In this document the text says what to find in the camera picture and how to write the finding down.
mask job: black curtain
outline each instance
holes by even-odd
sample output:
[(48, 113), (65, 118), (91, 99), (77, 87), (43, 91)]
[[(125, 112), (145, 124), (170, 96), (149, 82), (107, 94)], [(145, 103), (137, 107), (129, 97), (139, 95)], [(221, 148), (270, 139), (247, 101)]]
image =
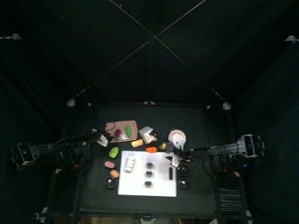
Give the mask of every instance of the black curtain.
[(290, 44), (234, 108), (238, 135), (259, 134), (266, 140), (266, 156), (254, 160), (247, 176), (247, 198), (269, 223), (298, 223), (298, 96), (299, 45)]
[(0, 39), (0, 222), (23, 220), (42, 211), (48, 185), (44, 171), (36, 167), (15, 172), (7, 155), (19, 143), (47, 144), (61, 139), (66, 105), (18, 40)]

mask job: black object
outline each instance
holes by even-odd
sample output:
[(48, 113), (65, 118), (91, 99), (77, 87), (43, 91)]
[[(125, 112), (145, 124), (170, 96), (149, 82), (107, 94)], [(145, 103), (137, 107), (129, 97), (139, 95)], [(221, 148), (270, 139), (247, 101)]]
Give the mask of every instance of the black object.
[(173, 179), (174, 179), (174, 168), (170, 167), (170, 180), (173, 180)]
[(187, 179), (183, 178), (183, 179), (179, 180), (179, 187), (183, 188), (183, 189), (189, 187), (189, 180)]
[(166, 146), (165, 146), (165, 152), (166, 153), (171, 153), (174, 152), (174, 143), (173, 142), (167, 142)]
[(190, 173), (190, 166), (187, 164), (181, 163), (181, 165), (178, 166), (178, 173), (182, 176), (187, 176)]
[(154, 168), (155, 165), (154, 165), (154, 163), (147, 163), (146, 166), (147, 166), (149, 168)]
[(146, 172), (146, 176), (153, 177), (154, 173), (151, 171)]
[(117, 187), (117, 185), (118, 185), (118, 181), (117, 181), (115, 178), (113, 178), (113, 177), (107, 177), (105, 184), (106, 184), (106, 187), (107, 187), (109, 189), (113, 189), (113, 188)]
[(77, 168), (81, 165), (83, 158), (83, 151), (86, 145), (101, 141), (102, 137), (110, 142), (111, 135), (106, 131), (94, 129), (86, 136), (70, 136), (62, 139), (58, 143), (35, 144), (19, 143), (11, 150), (10, 159), (16, 170), (24, 169), (27, 166), (34, 165), (38, 161), (46, 161), (67, 165)]
[(146, 185), (146, 186), (151, 186), (151, 185), (153, 185), (153, 182), (151, 182), (151, 181), (146, 181), (146, 182), (145, 182), (145, 185)]

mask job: table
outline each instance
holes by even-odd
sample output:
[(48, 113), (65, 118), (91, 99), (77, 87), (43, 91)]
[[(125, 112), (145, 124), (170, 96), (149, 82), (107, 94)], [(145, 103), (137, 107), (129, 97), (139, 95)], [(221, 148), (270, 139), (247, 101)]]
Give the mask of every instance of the table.
[[(70, 109), (63, 135), (83, 135), (95, 125), (105, 121), (135, 120), (138, 128), (150, 126), (155, 129), (159, 140), (167, 140), (171, 129), (182, 130), (187, 136), (186, 148), (209, 147), (235, 142), (230, 120), (230, 112), (222, 107), (207, 109), (201, 106), (186, 105), (122, 105), (93, 104)], [(194, 163), (194, 170), (186, 177), (190, 185), (187, 189), (178, 187), (177, 197), (119, 195), (118, 189), (107, 189), (105, 179), (109, 169), (105, 162), (109, 160), (109, 151), (118, 146), (122, 151), (146, 151), (146, 146), (133, 148), (130, 142), (111, 143), (107, 148), (97, 143), (91, 145), (91, 168), (75, 182), (70, 182), (74, 190), (69, 195), (69, 202), (61, 203), (56, 199), (52, 207), (63, 212), (79, 215), (143, 215), (155, 217), (211, 218), (215, 217), (215, 199), (211, 177), (202, 169), (202, 163)], [(121, 166), (121, 157), (117, 157), (117, 167)]]

